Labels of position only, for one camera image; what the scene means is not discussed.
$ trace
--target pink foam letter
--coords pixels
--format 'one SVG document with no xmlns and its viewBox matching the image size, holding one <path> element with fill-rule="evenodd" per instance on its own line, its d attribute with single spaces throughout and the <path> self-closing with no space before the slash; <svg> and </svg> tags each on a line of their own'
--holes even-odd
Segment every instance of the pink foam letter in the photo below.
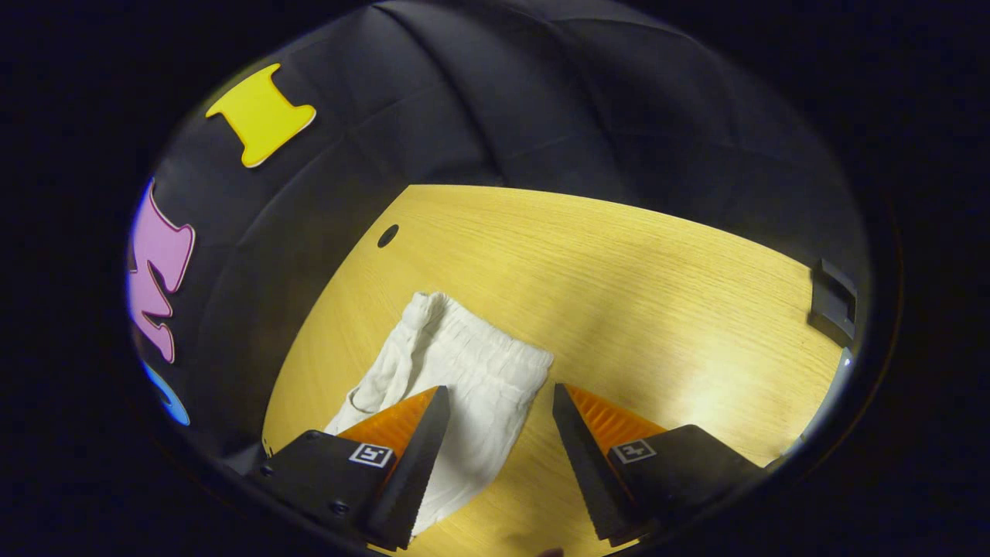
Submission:
<svg viewBox="0 0 990 557">
<path fill-rule="evenodd" d="M 178 290 L 192 256 L 196 232 L 188 224 L 179 228 L 169 222 L 154 204 L 151 197 L 153 189 L 154 179 L 148 185 L 134 223 L 131 240 L 137 268 L 128 273 L 128 300 L 131 318 L 158 347 L 165 361 L 171 364 L 175 361 L 172 332 L 164 323 L 155 325 L 149 316 L 171 317 L 172 306 L 158 286 L 151 267 L 154 266 L 161 275 L 165 291 L 173 293 Z"/>
</svg>

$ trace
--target wooden table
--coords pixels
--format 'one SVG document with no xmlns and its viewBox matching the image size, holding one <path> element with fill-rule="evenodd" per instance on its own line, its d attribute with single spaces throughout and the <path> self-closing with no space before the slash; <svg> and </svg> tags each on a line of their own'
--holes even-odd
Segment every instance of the wooden table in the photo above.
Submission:
<svg viewBox="0 0 990 557">
<path fill-rule="evenodd" d="M 560 444 L 555 382 L 666 428 L 698 424 L 762 466 L 802 432 L 840 357 L 806 323 L 809 269 L 749 240 L 582 197 L 412 185 L 313 306 L 271 395 L 267 447 L 326 427 L 416 291 L 446 292 L 555 360 L 498 478 L 410 555 L 610 551 Z"/>
</svg>

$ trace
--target wooden tabletop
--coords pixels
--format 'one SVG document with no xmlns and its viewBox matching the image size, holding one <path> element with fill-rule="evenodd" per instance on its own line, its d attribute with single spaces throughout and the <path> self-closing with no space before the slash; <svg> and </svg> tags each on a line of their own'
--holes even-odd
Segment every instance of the wooden tabletop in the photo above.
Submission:
<svg viewBox="0 0 990 557">
<path fill-rule="evenodd" d="M 399 225 L 384 248 L 378 239 Z M 275 383 L 263 442 L 323 429 L 416 291 L 442 291 L 553 352 L 492 485 L 409 555 L 603 555 L 551 415 L 571 383 L 665 428 L 697 424 L 757 465 L 801 434 L 840 347 L 806 323 L 810 270 L 733 234 L 570 195 L 409 186 L 354 246 Z"/>
</svg>

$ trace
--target yellow foam letter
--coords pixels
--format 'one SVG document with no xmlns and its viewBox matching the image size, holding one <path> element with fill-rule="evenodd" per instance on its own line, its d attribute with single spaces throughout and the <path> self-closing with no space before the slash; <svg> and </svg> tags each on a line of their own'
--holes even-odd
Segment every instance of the yellow foam letter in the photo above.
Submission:
<svg viewBox="0 0 990 557">
<path fill-rule="evenodd" d="M 245 167 L 264 163 L 316 117 L 315 108 L 308 104 L 292 106 L 275 87 L 271 75 L 281 66 L 274 63 L 249 75 L 206 111 L 207 118 L 223 114 L 234 128 L 245 146 L 241 154 Z"/>
</svg>

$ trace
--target white cloth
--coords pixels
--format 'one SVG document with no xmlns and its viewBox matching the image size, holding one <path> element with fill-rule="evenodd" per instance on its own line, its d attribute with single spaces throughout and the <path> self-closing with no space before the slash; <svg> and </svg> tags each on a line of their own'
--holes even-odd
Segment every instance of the white cloth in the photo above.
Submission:
<svg viewBox="0 0 990 557">
<path fill-rule="evenodd" d="M 338 434 L 403 398 L 447 386 L 450 421 L 416 536 L 495 479 L 552 361 L 550 352 L 513 339 L 445 294 L 418 292 L 325 431 Z"/>
</svg>

